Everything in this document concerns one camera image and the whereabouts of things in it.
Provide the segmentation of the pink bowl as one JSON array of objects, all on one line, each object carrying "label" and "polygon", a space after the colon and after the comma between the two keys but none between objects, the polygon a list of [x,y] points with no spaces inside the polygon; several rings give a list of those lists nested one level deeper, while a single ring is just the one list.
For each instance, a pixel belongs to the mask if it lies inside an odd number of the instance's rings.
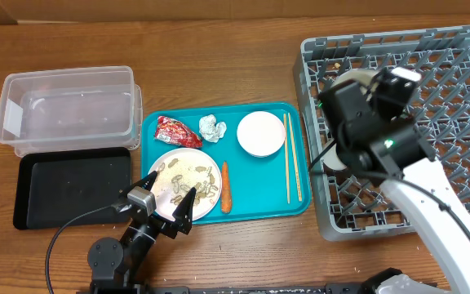
[{"label": "pink bowl", "polygon": [[237,126],[237,141],[250,155],[258,158],[275,154],[286,140],[286,129],[275,114],[255,111],[247,114]]}]

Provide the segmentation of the orange carrot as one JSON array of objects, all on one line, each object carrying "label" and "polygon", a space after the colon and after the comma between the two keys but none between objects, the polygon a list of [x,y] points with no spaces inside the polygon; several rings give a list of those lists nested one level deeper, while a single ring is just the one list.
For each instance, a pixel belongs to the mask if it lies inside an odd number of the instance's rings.
[{"label": "orange carrot", "polygon": [[228,163],[224,162],[221,171],[222,176],[222,192],[221,192],[221,211],[224,214],[229,214],[232,210],[232,195],[230,189],[230,181],[228,174]]}]

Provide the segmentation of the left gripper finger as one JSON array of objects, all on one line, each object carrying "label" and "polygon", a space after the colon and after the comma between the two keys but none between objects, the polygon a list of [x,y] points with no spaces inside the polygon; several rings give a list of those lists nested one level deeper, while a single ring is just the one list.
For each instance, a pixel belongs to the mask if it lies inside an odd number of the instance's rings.
[{"label": "left gripper finger", "polygon": [[180,204],[174,210],[172,216],[175,218],[175,221],[180,221],[182,223],[192,223],[193,221],[193,204],[195,201],[195,195],[197,190],[195,188],[191,188],[190,191],[187,192],[185,197],[182,199]]},{"label": "left gripper finger", "polygon": [[155,196],[150,190],[152,189],[157,176],[158,172],[152,171],[141,180],[138,180],[134,184],[123,189],[119,194],[119,198],[130,200],[154,200]]}]

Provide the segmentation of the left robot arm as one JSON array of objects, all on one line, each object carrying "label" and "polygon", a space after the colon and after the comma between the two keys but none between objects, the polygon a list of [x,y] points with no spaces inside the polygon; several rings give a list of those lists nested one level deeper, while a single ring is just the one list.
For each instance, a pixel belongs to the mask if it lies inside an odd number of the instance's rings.
[{"label": "left robot arm", "polygon": [[159,235],[175,238],[188,234],[193,225],[193,203],[197,190],[191,188],[174,210],[173,220],[155,213],[156,199],[150,191],[155,171],[119,194],[112,208],[127,213],[131,223],[120,239],[101,238],[90,248],[87,260],[92,270],[91,293],[152,293],[147,283],[136,279],[137,271]]}]

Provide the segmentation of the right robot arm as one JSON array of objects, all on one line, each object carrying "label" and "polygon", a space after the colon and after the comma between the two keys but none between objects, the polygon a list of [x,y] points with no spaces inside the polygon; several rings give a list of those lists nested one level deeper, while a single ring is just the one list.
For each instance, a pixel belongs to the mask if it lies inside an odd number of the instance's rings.
[{"label": "right robot arm", "polygon": [[420,73],[353,69],[318,95],[332,141],[313,160],[367,179],[401,210],[453,293],[470,293],[470,214],[434,148],[404,109]]}]

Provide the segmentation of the white cup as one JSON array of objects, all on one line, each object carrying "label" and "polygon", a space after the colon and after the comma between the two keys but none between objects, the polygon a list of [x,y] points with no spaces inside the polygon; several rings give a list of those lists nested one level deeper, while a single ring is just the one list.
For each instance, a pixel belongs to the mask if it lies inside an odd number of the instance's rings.
[{"label": "white cup", "polygon": [[336,144],[333,140],[328,141],[324,145],[326,153],[322,156],[322,161],[326,167],[334,171],[342,171],[347,166],[341,162],[336,152]]}]

